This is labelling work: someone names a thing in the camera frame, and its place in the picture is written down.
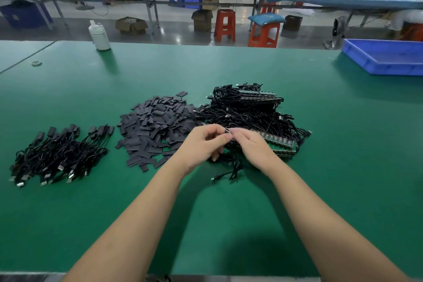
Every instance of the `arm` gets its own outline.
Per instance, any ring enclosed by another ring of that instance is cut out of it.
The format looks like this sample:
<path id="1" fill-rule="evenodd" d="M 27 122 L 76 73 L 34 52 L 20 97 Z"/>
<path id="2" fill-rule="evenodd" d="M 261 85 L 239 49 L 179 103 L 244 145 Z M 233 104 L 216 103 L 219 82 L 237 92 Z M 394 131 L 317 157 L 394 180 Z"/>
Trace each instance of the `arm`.
<path id="1" fill-rule="evenodd" d="M 69 281 L 142 281 L 156 252 L 182 178 L 216 160 L 232 139 L 222 126 L 195 127 L 146 188 L 63 278 Z"/>
<path id="2" fill-rule="evenodd" d="M 376 247 L 322 201 L 266 141 L 249 130 L 230 132 L 246 158 L 274 183 L 286 211 L 325 281 L 408 281 Z"/>

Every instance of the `cable bundle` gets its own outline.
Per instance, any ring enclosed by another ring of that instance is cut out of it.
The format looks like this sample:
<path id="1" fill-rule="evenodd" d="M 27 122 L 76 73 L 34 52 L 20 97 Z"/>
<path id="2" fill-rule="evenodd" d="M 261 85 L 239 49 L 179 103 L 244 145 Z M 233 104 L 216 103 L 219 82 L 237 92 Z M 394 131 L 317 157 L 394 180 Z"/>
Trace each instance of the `cable bundle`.
<path id="1" fill-rule="evenodd" d="M 292 115 L 277 112 L 276 108 L 284 99 L 272 92 L 262 92 L 261 87 L 262 84 L 257 83 L 215 87 L 213 94 L 207 97 L 211 103 L 196 111 L 198 118 L 225 128 L 241 127 L 257 131 L 279 157 L 292 157 L 311 132 L 296 127 Z M 220 160 L 232 163 L 231 180 L 242 169 L 237 157 L 239 145 L 231 141 L 225 148 L 229 152 L 222 154 Z"/>
<path id="2" fill-rule="evenodd" d="M 61 133 L 50 127 L 47 137 L 39 132 L 24 150 L 16 153 L 15 163 L 10 167 L 11 180 L 18 187 L 34 176 L 40 177 L 41 185 L 59 182 L 65 178 L 70 183 L 75 178 L 87 177 L 91 169 L 109 150 L 105 148 L 114 126 L 93 126 L 88 136 L 77 141 L 79 126 L 71 124 Z"/>

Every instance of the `factory floor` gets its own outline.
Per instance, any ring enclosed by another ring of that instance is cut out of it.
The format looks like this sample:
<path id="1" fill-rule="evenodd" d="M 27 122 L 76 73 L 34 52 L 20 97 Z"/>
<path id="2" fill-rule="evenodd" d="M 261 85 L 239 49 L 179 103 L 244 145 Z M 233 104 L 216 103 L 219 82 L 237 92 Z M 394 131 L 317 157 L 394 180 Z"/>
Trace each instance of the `factory floor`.
<path id="1" fill-rule="evenodd" d="M 245 4 L 248 0 L 220 0 L 224 2 L 237 2 Z M 235 7 L 236 11 L 236 42 L 223 38 L 222 42 L 214 41 L 213 31 L 195 32 L 192 13 L 195 9 L 171 7 L 164 4 L 157 5 L 160 28 L 149 28 L 147 33 L 132 36 L 121 34 L 115 29 L 115 20 L 122 17 L 136 17 L 148 22 L 147 8 L 144 4 L 112 4 L 105 6 L 101 3 L 89 3 L 95 6 L 91 10 L 76 10 L 76 5 L 70 2 L 59 2 L 60 8 L 66 18 L 69 28 L 66 28 L 52 2 L 47 2 L 46 7 L 54 20 L 54 29 L 46 26 L 37 29 L 16 30 L 9 26 L 5 18 L 0 17 L 0 39 L 3 40 L 91 40 L 88 32 L 89 20 L 95 19 L 104 25 L 111 42 L 121 43 L 157 43 L 171 45 L 224 45 L 247 46 L 250 32 L 248 30 L 252 7 Z M 278 9 L 281 16 L 296 15 L 303 17 L 301 28 L 298 32 L 289 32 L 281 29 L 278 39 L 278 48 L 306 48 L 324 49 L 323 42 L 332 38 L 332 25 L 335 18 L 348 15 L 345 11 L 316 10 L 312 15 L 303 15 L 293 9 Z M 215 25 L 217 11 L 213 11 L 212 27 Z M 354 15 L 350 21 L 347 38 L 362 39 L 387 39 L 389 30 L 385 27 L 386 20 L 380 19 L 379 14 L 370 16 L 364 27 L 359 27 L 364 14 Z"/>

